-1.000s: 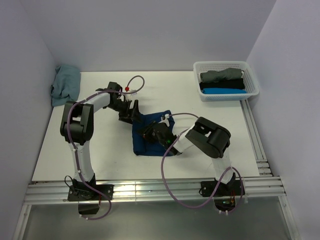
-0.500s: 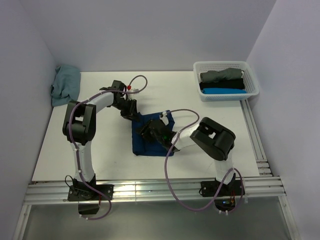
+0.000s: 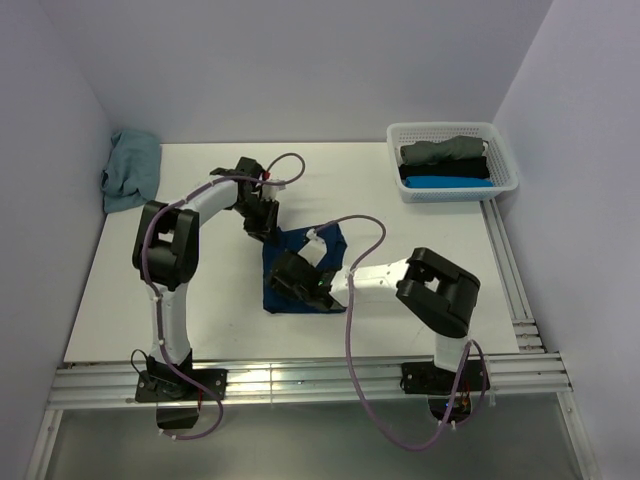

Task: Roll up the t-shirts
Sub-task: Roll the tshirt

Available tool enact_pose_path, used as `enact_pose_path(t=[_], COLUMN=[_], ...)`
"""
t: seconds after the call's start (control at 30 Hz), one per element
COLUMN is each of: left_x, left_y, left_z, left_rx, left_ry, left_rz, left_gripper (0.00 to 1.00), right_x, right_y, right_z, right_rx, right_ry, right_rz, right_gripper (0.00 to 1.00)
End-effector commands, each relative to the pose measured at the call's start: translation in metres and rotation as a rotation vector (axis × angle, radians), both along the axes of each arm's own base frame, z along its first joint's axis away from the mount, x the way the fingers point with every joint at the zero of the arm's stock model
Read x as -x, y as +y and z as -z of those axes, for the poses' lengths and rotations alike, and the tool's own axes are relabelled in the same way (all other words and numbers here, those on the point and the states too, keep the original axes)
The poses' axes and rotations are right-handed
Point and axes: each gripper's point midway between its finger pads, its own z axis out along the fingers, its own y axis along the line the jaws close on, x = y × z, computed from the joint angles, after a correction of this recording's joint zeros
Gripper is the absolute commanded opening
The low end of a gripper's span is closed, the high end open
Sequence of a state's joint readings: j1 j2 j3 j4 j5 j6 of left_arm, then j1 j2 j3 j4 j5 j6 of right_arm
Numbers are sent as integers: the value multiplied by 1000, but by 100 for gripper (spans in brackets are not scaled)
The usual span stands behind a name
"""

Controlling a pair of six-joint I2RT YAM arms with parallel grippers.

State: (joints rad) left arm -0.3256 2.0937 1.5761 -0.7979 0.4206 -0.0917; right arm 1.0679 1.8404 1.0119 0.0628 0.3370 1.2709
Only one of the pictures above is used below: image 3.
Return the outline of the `dark blue t shirt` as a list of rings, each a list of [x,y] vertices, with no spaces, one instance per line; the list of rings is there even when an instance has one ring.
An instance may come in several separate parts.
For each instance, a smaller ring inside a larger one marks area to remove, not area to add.
[[[309,227],[294,230],[278,229],[278,244],[264,244],[262,246],[263,267],[263,309],[271,314],[322,314],[321,310],[307,305],[304,301],[288,298],[277,292],[267,284],[267,277],[276,259],[286,250],[298,252],[306,241]],[[327,253],[317,267],[321,270],[338,271],[343,266],[344,254],[347,249],[346,239],[339,225],[327,227],[319,233],[325,241]]]

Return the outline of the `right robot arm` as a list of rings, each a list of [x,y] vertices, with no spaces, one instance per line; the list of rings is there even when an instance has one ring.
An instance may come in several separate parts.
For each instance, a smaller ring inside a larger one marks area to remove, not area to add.
[[[462,357],[481,282],[428,248],[416,248],[393,263],[339,271],[287,251],[273,262],[266,285],[322,313],[352,310],[358,302],[397,300],[435,334],[435,383],[452,390],[467,377]]]

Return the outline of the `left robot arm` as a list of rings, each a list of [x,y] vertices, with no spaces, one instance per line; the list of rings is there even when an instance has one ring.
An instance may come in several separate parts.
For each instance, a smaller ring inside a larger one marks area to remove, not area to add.
[[[243,228],[251,238],[275,245],[278,209],[269,172],[247,157],[232,169],[213,170],[206,183],[181,200],[144,205],[132,263],[152,304],[147,385],[172,399],[183,399],[196,387],[186,296],[199,263],[200,228],[219,212],[234,210],[243,217]]]

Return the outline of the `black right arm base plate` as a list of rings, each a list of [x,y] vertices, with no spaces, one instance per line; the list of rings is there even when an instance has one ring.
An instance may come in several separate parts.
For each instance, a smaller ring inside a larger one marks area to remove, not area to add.
[[[401,365],[400,387],[407,395],[427,395],[431,414],[441,421],[449,406],[455,372],[440,369],[433,361],[406,362]],[[449,421],[460,422],[473,412],[472,396],[491,387],[480,360],[468,360],[458,383]]]

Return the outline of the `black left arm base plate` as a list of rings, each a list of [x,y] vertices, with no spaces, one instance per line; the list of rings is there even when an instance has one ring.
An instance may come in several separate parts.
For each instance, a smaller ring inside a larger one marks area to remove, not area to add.
[[[222,400],[227,385],[227,373],[225,369],[210,368],[196,369],[188,372],[188,375]],[[157,426],[165,430],[193,428],[200,416],[201,402],[205,399],[210,399],[210,396],[170,370],[144,370],[139,375],[134,396],[136,403],[156,405]]]

